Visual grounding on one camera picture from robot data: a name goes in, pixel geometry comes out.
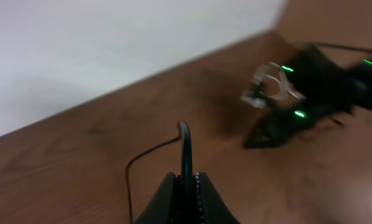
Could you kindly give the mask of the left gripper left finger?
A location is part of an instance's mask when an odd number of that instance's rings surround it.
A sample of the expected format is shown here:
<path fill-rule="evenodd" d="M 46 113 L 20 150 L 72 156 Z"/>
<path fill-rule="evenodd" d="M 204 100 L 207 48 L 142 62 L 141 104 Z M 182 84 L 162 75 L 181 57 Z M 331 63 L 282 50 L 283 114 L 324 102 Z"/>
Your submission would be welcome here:
<path fill-rule="evenodd" d="M 135 224 L 170 224 L 174 204 L 177 177 L 173 172 L 167 173 L 157 188 L 147 207 L 140 214 Z"/>

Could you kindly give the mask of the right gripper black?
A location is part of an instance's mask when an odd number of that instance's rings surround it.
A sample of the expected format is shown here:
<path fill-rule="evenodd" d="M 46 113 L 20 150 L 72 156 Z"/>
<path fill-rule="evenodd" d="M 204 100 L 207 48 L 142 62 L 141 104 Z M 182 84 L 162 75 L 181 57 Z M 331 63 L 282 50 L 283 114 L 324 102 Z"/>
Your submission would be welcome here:
<path fill-rule="evenodd" d="M 342 111 L 334 105 L 299 105 L 269 113 L 249 132 L 243 146 L 246 149 L 281 146 L 294 134 L 310 129 L 319 120 Z"/>

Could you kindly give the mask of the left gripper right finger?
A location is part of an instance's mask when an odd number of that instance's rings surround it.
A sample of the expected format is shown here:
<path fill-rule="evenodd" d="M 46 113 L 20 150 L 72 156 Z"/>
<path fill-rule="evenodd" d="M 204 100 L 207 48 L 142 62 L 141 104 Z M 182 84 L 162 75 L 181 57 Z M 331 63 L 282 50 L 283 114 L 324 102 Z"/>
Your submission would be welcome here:
<path fill-rule="evenodd" d="M 197 172 L 195 180 L 197 211 L 200 223 L 239 224 L 239 221 L 225 205 L 206 173 Z"/>

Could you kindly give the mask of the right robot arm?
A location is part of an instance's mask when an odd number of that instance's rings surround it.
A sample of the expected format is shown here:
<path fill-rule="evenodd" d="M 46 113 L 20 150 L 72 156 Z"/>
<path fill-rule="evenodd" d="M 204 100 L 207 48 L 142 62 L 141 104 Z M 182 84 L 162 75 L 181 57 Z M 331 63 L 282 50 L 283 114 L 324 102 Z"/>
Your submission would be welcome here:
<path fill-rule="evenodd" d="M 241 100 L 255 108 L 270 108 L 246 137 L 244 147 L 279 147 L 293 135 L 312 128 L 336 113 L 351 113 L 353 106 L 372 110 L 372 59 L 342 69 L 320 50 L 306 48 L 284 65 L 261 65 L 253 88 Z"/>

